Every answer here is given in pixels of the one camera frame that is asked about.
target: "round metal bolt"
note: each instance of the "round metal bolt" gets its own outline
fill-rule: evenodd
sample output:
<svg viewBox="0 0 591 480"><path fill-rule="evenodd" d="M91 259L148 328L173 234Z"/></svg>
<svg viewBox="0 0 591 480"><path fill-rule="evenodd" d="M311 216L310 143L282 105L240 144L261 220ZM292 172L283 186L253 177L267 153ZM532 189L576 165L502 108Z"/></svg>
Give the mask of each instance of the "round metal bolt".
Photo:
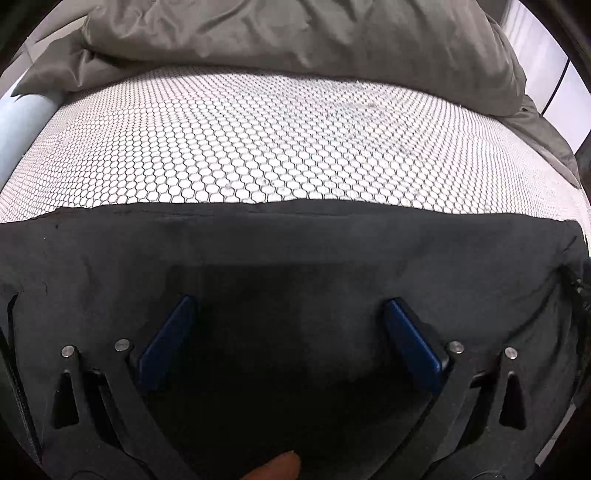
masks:
<svg viewBox="0 0 591 480"><path fill-rule="evenodd" d="M517 358L517 350L515 350L511 346L508 346L507 348L505 348L505 355L511 360L515 360Z"/></svg>
<svg viewBox="0 0 591 480"><path fill-rule="evenodd" d="M447 348L449 348L451 353L457 353L458 355L464 351L464 346L457 340L449 342Z"/></svg>
<svg viewBox="0 0 591 480"><path fill-rule="evenodd" d="M61 349L61 355L64 358L69 358L74 355L74 347L71 345L66 345L64 348Z"/></svg>
<svg viewBox="0 0 591 480"><path fill-rule="evenodd" d="M122 338L121 340L117 340L115 342L115 350L118 352L125 352L129 348L129 340L127 338Z"/></svg>

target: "gray blanket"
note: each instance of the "gray blanket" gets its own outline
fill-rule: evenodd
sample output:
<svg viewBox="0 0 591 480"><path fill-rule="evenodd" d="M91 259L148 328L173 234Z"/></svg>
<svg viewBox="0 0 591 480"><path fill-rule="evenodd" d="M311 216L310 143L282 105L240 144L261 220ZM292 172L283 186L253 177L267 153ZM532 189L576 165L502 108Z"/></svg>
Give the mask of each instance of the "gray blanket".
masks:
<svg viewBox="0 0 591 480"><path fill-rule="evenodd" d="M164 63L422 90L498 117L580 187L572 151L532 108L513 49L475 0L109 0L52 43L13 95L75 92Z"/></svg>

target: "hexagonal pattern sheet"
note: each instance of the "hexagonal pattern sheet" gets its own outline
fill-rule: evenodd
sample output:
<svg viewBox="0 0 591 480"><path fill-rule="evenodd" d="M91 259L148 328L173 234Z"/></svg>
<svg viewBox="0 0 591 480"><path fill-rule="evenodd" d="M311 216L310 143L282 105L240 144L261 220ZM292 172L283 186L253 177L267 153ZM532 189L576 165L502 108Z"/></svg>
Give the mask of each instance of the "hexagonal pattern sheet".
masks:
<svg viewBox="0 0 591 480"><path fill-rule="evenodd" d="M165 67L78 93L0 193L59 206L346 199L578 220L589 202L494 119L375 82Z"/></svg>

